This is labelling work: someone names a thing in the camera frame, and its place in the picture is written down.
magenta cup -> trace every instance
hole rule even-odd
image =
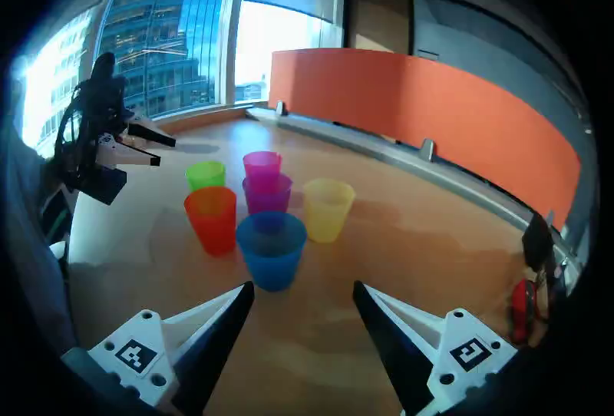
[[[269,150],[247,154],[243,158],[247,177],[258,173],[279,174],[282,171],[282,156]]]
[[[281,173],[258,173],[243,180],[249,214],[288,211],[292,180]]]

building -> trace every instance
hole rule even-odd
[[[58,126],[71,102],[73,90],[79,83],[84,40],[91,16],[92,10],[89,9],[68,22],[45,45],[28,72],[25,129],[36,122],[37,128],[40,127],[39,120],[43,118],[41,115],[45,117],[45,122],[37,129],[38,139],[31,138],[35,135],[32,132],[29,140],[43,157],[53,154]]]
[[[126,108],[153,117],[216,102],[222,0],[112,0],[98,54],[115,54]]]

glass facade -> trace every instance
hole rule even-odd
[[[98,54],[115,54],[126,108],[154,117],[218,102],[222,0],[112,0]]]
[[[28,69],[21,135],[43,157],[53,155],[58,126],[79,82],[91,18],[89,9],[70,20],[47,42]]]
[[[243,0],[236,38],[235,101],[269,99],[272,53],[342,44],[338,0]]]

glass skyscraper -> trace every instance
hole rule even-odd
[[[216,103],[222,0],[112,0],[98,54],[115,54],[126,108],[148,117]]]

orange panel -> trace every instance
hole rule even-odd
[[[561,229],[578,183],[575,150],[531,106],[482,78],[414,56],[351,48],[273,54],[269,106],[420,147],[504,188]]]

